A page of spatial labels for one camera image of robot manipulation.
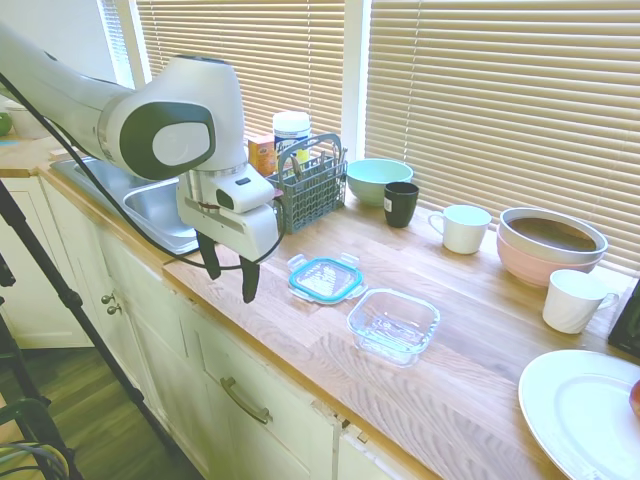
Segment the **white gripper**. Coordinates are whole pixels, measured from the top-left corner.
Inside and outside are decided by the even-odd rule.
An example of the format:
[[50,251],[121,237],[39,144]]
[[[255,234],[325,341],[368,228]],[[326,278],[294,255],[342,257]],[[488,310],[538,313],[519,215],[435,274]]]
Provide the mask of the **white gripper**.
[[260,278],[260,265],[254,261],[266,254],[278,239],[273,207],[263,204],[244,213],[224,207],[208,208],[190,198],[185,187],[178,188],[177,202],[180,219],[196,232],[204,268],[211,280],[218,279],[222,273],[216,244],[240,256],[242,297],[245,304],[251,303]]

